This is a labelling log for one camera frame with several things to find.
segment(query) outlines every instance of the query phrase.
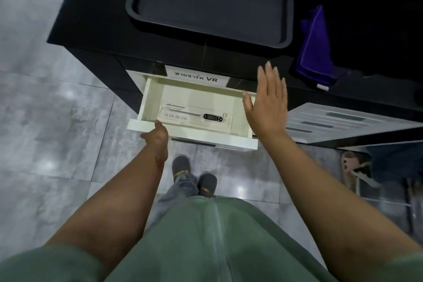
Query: person's left arm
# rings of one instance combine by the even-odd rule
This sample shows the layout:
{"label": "person's left arm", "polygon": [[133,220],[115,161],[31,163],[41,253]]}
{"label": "person's left arm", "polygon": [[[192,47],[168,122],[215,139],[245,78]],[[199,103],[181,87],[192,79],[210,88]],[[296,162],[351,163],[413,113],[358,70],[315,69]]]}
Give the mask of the person's left arm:
{"label": "person's left arm", "polygon": [[146,145],[46,243],[76,246],[112,271],[140,240],[167,160],[168,134],[155,122]]}

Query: hand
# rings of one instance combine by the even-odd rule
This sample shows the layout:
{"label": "hand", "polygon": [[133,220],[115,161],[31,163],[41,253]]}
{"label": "hand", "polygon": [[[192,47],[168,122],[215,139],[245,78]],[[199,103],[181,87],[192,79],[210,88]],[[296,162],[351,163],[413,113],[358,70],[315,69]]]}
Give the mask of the hand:
{"label": "hand", "polygon": [[157,163],[163,164],[168,157],[167,143],[169,141],[169,134],[166,127],[158,120],[154,121],[154,125],[156,127],[154,130],[143,133],[140,137],[145,139],[146,146],[154,151]]}
{"label": "hand", "polygon": [[266,72],[262,66],[258,68],[257,95],[254,106],[251,97],[243,92],[243,102],[247,121],[254,134],[260,140],[278,134],[285,134],[288,117],[288,94],[285,79],[280,80],[278,68],[272,69],[270,62],[266,63]]}

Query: open drawer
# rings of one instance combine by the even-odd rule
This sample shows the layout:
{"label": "open drawer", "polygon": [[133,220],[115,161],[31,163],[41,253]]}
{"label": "open drawer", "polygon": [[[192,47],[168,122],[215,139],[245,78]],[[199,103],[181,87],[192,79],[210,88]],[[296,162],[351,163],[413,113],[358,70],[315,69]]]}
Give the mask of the open drawer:
{"label": "open drawer", "polygon": [[257,149],[240,91],[159,76],[142,78],[140,112],[137,119],[130,119],[128,129],[149,132],[158,119],[174,139],[235,150]]}

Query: shirt sleeve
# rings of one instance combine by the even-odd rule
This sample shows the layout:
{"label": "shirt sleeve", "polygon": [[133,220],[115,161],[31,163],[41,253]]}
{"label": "shirt sleeve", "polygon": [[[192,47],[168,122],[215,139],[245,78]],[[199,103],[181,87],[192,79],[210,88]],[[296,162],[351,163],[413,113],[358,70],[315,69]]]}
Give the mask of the shirt sleeve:
{"label": "shirt sleeve", "polygon": [[46,245],[0,263],[0,281],[99,282],[103,264],[71,245]]}
{"label": "shirt sleeve", "polygon": [[423,277],[423,252],[396,258],[377,269],[368,282],[420,282]]}

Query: purple cloth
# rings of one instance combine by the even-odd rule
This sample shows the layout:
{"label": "purple cloth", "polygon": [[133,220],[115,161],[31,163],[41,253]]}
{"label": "purple cloth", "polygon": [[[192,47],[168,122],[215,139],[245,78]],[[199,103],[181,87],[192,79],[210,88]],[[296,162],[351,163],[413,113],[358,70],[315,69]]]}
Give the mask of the purple cloth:
{"label": "purple cloth", "polygon": [[310,19],[301,20],[299,24],[304,42],[297,58],[296,71],[319,84],[332,87],[340,76],[334,75],[330,59],[323,6],[318,6],[312,11]]}

